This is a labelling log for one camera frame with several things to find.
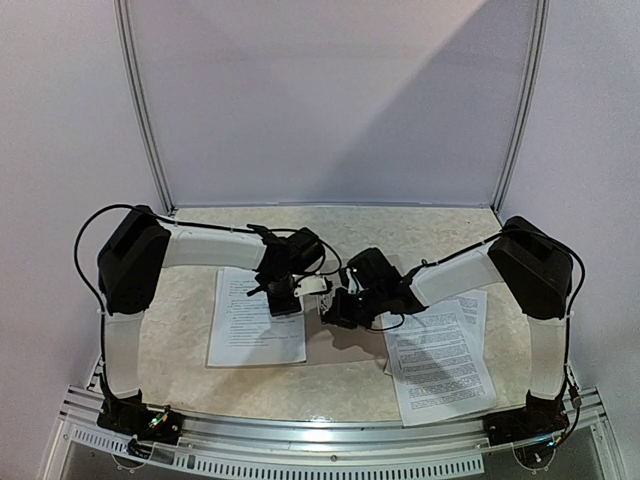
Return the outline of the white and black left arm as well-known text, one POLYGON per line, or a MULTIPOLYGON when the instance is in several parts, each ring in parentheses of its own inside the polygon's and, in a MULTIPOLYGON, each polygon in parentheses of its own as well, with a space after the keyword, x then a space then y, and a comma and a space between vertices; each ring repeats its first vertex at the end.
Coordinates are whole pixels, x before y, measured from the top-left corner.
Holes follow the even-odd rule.
POLYGON ((103 387, 116 398, 111 419, 128 434, 148 426, 148 412, 131 397, 139 394, 139 343, 149 309, 166 291, 174 270, 235 269, 250 272, 269 314, 301 312, 301 284, 315 277, 327 249, 312 230, 248 224, 233 228, 173 220, 145 205, 129 206, 97 256, 97 290, 102 302, 103 387))

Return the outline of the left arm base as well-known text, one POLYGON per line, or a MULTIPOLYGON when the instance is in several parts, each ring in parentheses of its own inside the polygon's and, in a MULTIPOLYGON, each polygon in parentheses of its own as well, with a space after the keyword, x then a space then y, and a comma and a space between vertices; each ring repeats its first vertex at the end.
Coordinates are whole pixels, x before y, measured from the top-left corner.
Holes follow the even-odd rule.
POLYGON ((142 392, 120 399, 107 392, 97 426, 115 433, 136 437, 142 442, 176 445, 182 434, 185 416, 169 405, 152 407, 142 401, 142 392))

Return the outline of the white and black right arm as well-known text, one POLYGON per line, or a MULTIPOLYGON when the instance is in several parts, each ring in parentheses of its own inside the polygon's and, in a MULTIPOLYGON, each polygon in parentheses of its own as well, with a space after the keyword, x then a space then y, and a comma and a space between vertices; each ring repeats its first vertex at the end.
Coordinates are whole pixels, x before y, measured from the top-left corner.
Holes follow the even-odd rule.
POLYGON ((377 247, 361 251, 340 268, 321 319, 370 329, 384 314, 407 318, 473 290, 500 290, 529 324, 529 405, 516 422, 524 435, 537 436, 554 422, 553 403, 567 389, 569 324, 585 279, 585 264, 572 248, 515 216, 489 237, 406 271, 377 247))

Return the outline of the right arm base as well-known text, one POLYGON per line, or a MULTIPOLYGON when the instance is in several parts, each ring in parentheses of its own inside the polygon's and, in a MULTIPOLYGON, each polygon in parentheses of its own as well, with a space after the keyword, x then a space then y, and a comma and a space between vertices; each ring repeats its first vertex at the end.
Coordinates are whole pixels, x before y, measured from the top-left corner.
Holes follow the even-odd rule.
POLYGON ((549 439, 549 447, 559 447, 573 433, 580 418, 581 398, 572 396, 571 405, 575 410, 572 423, 562 396, 544 400, 528 393, 524 407, 487 414, 482 418, 482 428, 491 446, 549 439))

